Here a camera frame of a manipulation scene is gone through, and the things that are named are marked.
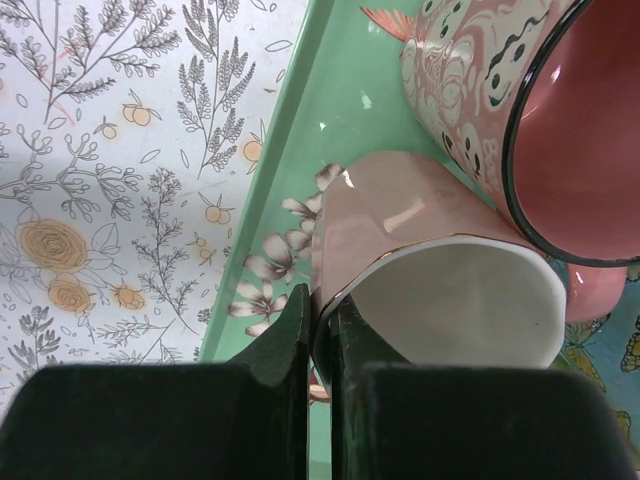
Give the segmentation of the floral table mat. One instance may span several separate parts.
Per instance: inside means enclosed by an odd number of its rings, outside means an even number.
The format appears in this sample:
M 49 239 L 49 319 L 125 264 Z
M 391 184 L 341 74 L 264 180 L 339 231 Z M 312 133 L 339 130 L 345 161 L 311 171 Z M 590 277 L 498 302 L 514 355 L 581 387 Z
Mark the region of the floral table mat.
M 1 402 L 199 354 L 303 1 L 1 5 Z

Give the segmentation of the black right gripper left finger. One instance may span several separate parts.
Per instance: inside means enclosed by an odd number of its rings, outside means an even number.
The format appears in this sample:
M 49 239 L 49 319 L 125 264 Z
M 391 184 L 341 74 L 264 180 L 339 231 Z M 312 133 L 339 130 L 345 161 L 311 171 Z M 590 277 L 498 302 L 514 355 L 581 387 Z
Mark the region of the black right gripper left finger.
M 33 375 L 1 427 L 5 479 L 305 479 L 310 295 L 223 363 L 67 365 Z

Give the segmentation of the green floral tray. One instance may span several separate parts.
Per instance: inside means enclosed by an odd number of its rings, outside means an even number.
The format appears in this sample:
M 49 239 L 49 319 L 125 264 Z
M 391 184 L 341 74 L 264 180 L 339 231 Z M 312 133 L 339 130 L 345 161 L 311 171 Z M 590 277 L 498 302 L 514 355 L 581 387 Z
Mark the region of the green floral tray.
M 371 151 L 437 160 L 399 79 L 400 43 L 357 1 L 309 4 L 217 290 L 199 358 L 222 361 L 273 324 L 311 278 L 311 237 L 327 185 Z

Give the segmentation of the pink octagonal mug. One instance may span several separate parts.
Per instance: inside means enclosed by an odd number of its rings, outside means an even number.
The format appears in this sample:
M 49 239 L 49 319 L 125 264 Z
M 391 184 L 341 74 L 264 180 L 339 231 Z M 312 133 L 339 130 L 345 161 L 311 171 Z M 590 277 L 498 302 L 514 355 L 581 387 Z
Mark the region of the pink octagonal mug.
M 368 153 L 330 182 L 312 239 L 313 359 L 331 375 L 330 327 L 353 301 L 407 360 L 550 367 L 566 291 L 541 253 L 441 163 Z

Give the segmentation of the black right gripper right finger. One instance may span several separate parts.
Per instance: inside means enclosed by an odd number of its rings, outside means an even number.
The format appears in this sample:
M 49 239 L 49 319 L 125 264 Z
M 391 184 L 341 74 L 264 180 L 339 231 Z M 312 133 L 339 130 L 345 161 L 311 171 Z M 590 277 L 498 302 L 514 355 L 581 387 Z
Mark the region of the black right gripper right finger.
M 331 317 L 336 479 L 634 479 L 603 396 L 558 369 L 406 361 L 351 300 Z

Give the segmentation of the pink round mug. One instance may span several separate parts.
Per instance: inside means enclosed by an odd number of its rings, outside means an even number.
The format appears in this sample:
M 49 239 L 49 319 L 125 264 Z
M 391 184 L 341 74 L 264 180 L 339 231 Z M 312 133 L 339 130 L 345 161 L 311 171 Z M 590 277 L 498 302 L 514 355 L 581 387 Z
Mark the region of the pink round mug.
M 639 5 L 424 1 L 376 14 L 407 100 L 532 244 L 565 262 L 567 318 L 618 302 L 639 259 Z

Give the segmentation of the blue butterfly mug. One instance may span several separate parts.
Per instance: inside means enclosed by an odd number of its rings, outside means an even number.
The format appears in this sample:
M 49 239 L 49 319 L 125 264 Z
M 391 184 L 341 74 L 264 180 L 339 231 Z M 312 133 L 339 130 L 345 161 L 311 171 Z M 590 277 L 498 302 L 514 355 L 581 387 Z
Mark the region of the blue butterfly mug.
M 555 365 L 587 377 L 605 395 L 627 445 L 639 454 L 639 304 L 621 302 L 591 322 L 569 323 Z

